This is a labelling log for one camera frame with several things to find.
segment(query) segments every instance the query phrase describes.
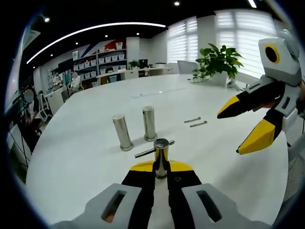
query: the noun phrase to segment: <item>white shelf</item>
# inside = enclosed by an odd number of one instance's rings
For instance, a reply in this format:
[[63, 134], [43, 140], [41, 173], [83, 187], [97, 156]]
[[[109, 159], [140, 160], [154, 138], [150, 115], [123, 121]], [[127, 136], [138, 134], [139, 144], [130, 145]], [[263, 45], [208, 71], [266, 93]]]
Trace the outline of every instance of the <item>white shelf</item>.
[[119, 52], [119, 51], [125, 51], [126, 49], [116, 49], [116, 50], [111, 50], [111, 51], [107, 51], [107, 52], [99, 52], [98, 54], [106, 54], [106, 53], [110, 53], [110, 52]]
[[99, 65], [103, 65], [103, 64], [107, 64], [107, 63], [115, 63], [115, 62], [120, 62], [120, 61], [126, 61], [127, 59], [124, 60], [118, 60], [118, 61], [110, 61], [110, 62], [104, 62], [104, 63], [100, 63]]
[[86, 67], [86, 68], [83, 68], [83, 69], [79, 69], [79, 70], [76, 70], [76, 71], [82, 71], [82, 70], [85, 70], [85, 69], [88, 69], [88, 68], [96, 68], [96, 65], [94, 65], [94, 66], [89, 66], [89, 67]]
[[75, 60], [75, 61], [79, 61], [79, 60], [85, 59], [85, 58], [87, 58], [87, 57], [92, 57], [92, 56], [96, 56], [96, 54], [92, 54], [92, 55], [88, 55], [88, 56], [83, 56], [83, 57], [81, 57], [81, 58], [78, 58], [78, 59]]

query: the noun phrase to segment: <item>metal rod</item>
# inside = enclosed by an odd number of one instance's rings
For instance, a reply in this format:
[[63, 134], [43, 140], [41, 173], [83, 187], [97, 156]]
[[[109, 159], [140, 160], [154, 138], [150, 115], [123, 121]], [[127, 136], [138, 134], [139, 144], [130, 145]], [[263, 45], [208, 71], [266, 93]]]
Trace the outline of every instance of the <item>metal rod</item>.
[[145, 129], [144, 139], [152, 142], [157, 138], [154, 126], [154, 109], [152, 106], [143, 107], [143, 120]]
[[[169, 142], [169, 145], [171, 146], [171, 145], [174, 144], [174, 143], [175, 143], [175, 141], [172, 140], [172, 141]], [[153, 152], [155, 152], [155, 151], [156, 151], [156, 148], [149, 149], [149, 150], [146, 150], [146, 151], [144, 151], [144, 152], [141, 152], [141, 153], [138, 153], [138, 154], [134, 155], [134, 157], [135, 157], [135, 158], [142, 157], [142, 156], [151, 154], [151, 153], [153, 153]]]
[[207, 124], [207, 123], [208, 123], [207, 121], [204, 121], [203, 123], [197, 123], [194, 125], [190, 125], [190, 127], [195, 127], [195, 126], [199, 126], [199, 125], [203, 125], [203, 124]]
[[115, 115], [112, 117], [116, 133], [120, 141], [120, 148], [122, 151], [129, 151], [133, 148], [133, 143], [129, 138], [128, 129], [123, 114]]
[[191, 120], [184, 121], [184, 123], [190, 123], [190, 122], [197, 121], [197, 120], [200, 120], [200, 119], [201, 119], [201, 117], [198, 117], [198, 118], [194, 118], [194, 119], [191, 119]]

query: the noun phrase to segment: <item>desk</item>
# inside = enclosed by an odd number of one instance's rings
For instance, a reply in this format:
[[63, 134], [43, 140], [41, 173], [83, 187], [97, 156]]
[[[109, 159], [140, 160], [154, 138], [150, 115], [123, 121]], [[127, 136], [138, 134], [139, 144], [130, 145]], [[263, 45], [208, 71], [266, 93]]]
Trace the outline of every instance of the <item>desk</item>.
[[102, 75], [98, 75], [96, 78], [100, 80], [100, 85], [101, 83], [101, 78], [110, 76], [110, 75], [118, 75], [122, 74], [122, 80], [130, 80], [130, 79], [135, 79], [139, 78], [139, 71], [145, 71], [145, 72], [150, 72], [152, 75], [163, 75], [164, 71], [166, 70], [171, 70], [172, 68], [169, 67], [158, 67], [158, 68], [141, 68], [141, 69], [134, 69], [134, 70], [120, 70], [118, 72], [113, 72], [113, 73], [106, 73]]
[[[287, 183], [285, 134], [261, 152], [237, 154], [267, 110], [218, 120], [217, 112], [238, 92], [191, 84], [188, 78], [191, 75], [144, 77], [73, 95], [42, 133], [28, 169], [27, 190], [42, 217], [50, 224], [72, 220], [90, 199], [112, 183], [120, 184], [131, 166], [154, 159], [153, 154], [134, 158], [153, 146], [143, 138], [142, 117], [142, 108], [152, 105], [158, 136], [176, 141], [169, 159], [191, 165], [203, 184], [211, 183], [234, 200], [245, 217], [272, 224]], [[126, 115], [134, 143], [129, 152], [120, 150], [112, 122], [120, 113]], [[208, 124], [190, 128], [183, 123], [199, 116]], [[156, 182], [159, 207], [153, 207], [148, 228], [173, 228], [166, 192], [166, 180]]]

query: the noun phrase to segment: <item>gray gripper housing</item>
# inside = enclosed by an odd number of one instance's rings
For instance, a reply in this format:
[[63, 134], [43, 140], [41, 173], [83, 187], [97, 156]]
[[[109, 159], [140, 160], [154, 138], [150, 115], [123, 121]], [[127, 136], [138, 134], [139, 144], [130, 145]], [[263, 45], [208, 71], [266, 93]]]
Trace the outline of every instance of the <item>gray gripper housing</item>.
[[210, 184], [184, 187], [182, 191], [190, 207], [196, 229], [271, 228], [268, 224], [251, 221], [239, 214], [235, 202]]
[[[128, 229], [140, 187], [112, 184], [86, 204], [85, 211], [71, 221], [51, 225], [51, 229]], [[102, 219], [119, 195], [124, 195], [111, 223]]]

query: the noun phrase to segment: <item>computer monitor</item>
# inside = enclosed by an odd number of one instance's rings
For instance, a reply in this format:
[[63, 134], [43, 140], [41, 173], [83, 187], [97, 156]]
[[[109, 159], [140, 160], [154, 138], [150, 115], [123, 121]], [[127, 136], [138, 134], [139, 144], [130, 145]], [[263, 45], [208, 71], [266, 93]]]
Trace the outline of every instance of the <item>computer monitor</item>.
[[148, 64], [148, 60], [147, 59], [139, 60], [139, 67], [140, 68], [146, 68], [147, 64]]

